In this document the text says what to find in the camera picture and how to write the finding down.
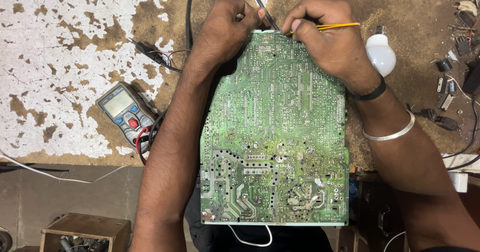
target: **silver bangle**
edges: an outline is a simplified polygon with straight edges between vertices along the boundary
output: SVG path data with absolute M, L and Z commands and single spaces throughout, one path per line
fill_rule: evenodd
M 407 112 L 410 114 L 410 123 L 408 125 L 406 125 L 406 127 L 404 129 L 402 129 L 401 131 L 399 131 L 395 134 L 389 135 L 389 136 L 385 136 L 385 137 L 373 137 L 373 136 L 370 136 L 369 134 L 365 133 L 365 129 L 362 127 L 363 135 L 367 139 L 370 139 L 370 140 L 373 140 L 373 141 L 387 141 L 387 140 L 392 140 L 392 139 L 396 139 L 396 138 L 400 137 L 401 135 L 407 133 L 413 127 L 413 124 L 415 124 L 415 115 L 413 115 L 412 112 L 409 111 L 409 110 L 407 110 Z

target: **printed circuit board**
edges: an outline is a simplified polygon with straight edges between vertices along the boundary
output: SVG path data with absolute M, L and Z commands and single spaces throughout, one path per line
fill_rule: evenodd
M 348 223 L 345 87 L 303 43 L 254 31 L 220 79 L 200 140 L 203 223 Z

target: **man's left hand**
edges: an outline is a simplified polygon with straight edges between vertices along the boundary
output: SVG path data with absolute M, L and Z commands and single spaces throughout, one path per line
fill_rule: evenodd
M 221 65 L 237 54 L 249 33 L 265 17 L 265 9 L 251 7 L 245 0 L 219 0 L 207 15 L 194 42 L 189 59 Z M 236 16 L 242 14 L 241 21 Z

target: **led bulb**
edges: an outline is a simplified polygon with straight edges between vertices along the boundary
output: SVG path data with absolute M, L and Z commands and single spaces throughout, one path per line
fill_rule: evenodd
M 397 62 L 395 53 L 388 46 L 388 38 L 384 33 L 385 27 L 377 26 L 375 34 L 368 38 L 365 45 L 370 62 L 383 77 L 392 72 Z

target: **dark clothing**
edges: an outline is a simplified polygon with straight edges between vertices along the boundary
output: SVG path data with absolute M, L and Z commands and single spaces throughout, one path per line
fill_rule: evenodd
M 200 186 L 196 185 L 185 210 L 193 244 L 199 252 L 333 252 L 321 227 L 269 226 L 273 242 L 267 247 L 240 243 L 227 225 L 203 225 L 200 216 Z M 270 241 L 265 226 L 232 226 L 240 240 L 265 244 Z M 433 247 L 421 252 L 477 252 L 465 248 Z

